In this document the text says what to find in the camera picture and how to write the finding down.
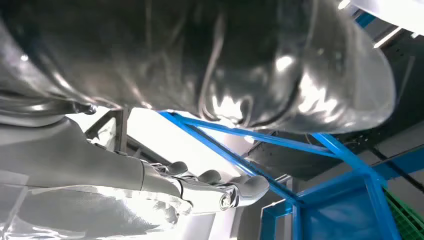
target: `green mesh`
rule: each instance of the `green mesh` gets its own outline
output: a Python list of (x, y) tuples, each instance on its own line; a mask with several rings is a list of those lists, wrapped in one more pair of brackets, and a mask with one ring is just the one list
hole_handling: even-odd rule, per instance
[(420, 215), (387, 189), (384, 189), (384, 193), (402, 239), (424, 240), (424, 221)]

